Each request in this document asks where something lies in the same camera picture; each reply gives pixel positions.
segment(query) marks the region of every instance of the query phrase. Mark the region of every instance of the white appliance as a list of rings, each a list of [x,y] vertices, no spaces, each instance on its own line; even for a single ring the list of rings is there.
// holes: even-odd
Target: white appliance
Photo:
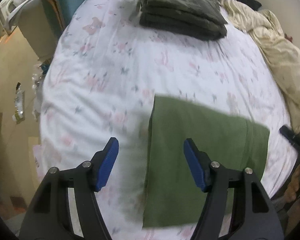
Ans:
[[[4,20],[7,19],[8,15],[16,8],[13,4],[13,0],[2,0],[0,2],[0,9],[2,11],[2,15]]]

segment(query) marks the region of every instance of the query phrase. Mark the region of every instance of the bed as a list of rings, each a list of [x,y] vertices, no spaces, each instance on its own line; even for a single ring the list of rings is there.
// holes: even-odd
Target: bed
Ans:
[[[189,239],[194,225],[142,229],[147,129],[155,94],[170,95],[269,128],[262,184],[271,197],[296,152],[278,133],[290,117],[250,36],[229,22],[227,36],[199,41],[143,28],[138,0],[85,0],[62,34],[43,85],[38,174],[76,167],[116,137],[120,151],[96,193],[113,239]],[[221,9],[227,19],[227,13]],[[80,232],[70,194],[74,231]]]

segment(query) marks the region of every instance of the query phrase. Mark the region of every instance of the metal screw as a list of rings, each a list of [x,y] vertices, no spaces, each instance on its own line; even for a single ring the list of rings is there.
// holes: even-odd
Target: metal screw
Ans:
[[[52,167],[49,169],[49,173],[53,174],[53,173],[56,173],[57,172],[57,167]]]
[[[214,168],[219,168],[220,167],[220,163],[218,162],[211,162],[211,166]]]
[[[252,169],[251,169],[251,168],[245,168],[244,171],[245,171],[247,174],[252,174]]]
[[[91,162],[85,161],[85,162],[82,163],[82,166],[85,167],[85,168],[88,168],[88,167],[91,166]]]

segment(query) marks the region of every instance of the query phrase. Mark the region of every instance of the floor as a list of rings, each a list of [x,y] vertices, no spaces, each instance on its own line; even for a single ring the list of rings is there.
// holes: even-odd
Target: floor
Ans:
[[[32,115],[33,65],[37,63],[34,53],[19,28],[0,43],[0,197],[5,206],[5,217],[16,214],[10,197],[22,197],[29,205],[35,192],[32,179],[34,165],[29,160],[29,141],[39,140],[39,122]],[[16,124],[14,97],[17,83],[25,91],[25,120]]]

